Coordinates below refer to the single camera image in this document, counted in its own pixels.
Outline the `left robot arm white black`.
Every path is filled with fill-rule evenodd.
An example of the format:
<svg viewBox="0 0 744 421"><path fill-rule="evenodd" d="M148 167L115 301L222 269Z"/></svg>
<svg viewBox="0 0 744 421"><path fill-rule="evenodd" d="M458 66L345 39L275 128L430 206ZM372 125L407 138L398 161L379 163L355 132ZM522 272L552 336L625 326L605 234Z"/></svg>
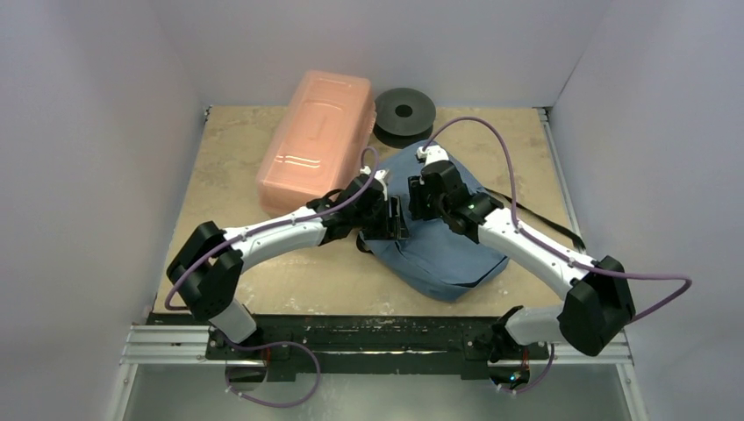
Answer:
<svg viewBox="0 0 744 421"><path fill-rule="evenodd" d="M260 224L200 224L167 266L173 286L167 298L180 296L184 309L221 331L239 358L254 357L261 350L261 335L235 296L240 277L266 260L344 239L352 231L371 240L407 239L402 201L389 193L385 177L382 170L357 175L344 189Z"/></svg>

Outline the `blue backpack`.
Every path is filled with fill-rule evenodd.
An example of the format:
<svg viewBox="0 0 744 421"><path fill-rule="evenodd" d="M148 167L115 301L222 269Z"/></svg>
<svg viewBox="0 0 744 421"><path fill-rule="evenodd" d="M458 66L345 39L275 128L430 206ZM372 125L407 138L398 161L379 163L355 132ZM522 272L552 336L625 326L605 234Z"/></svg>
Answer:
<svg viewBox="0 0 744 421"><path fill-rule="evenodd" d="M454 302L465 293L498 278L510 259L499 250L476 244L458 235L440 219L414 220L409 212L408 178L419 175L412 145L386 159L382 166L391 172L388 190L398 196L406 239L372 240L359 234L357 248L372 253L384 266L419 293L443 302Z"/></svg>

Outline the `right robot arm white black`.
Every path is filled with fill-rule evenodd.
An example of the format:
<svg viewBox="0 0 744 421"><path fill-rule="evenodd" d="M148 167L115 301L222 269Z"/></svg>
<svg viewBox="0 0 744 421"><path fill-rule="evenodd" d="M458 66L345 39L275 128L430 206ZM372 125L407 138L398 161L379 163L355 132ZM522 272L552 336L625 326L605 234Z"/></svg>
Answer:
<svg viewBox="0 0 744 421"><path fill-rule="evenodd" d="M516 219L494 196L472 192L451 161L435 161L408 179L412 218L439 219L454 233L487 246L544 282L562 304L517 306L494 325L494 357L512 357L538 342L566 342L599 355L636 311L622 265L563 249Z"/></svg>

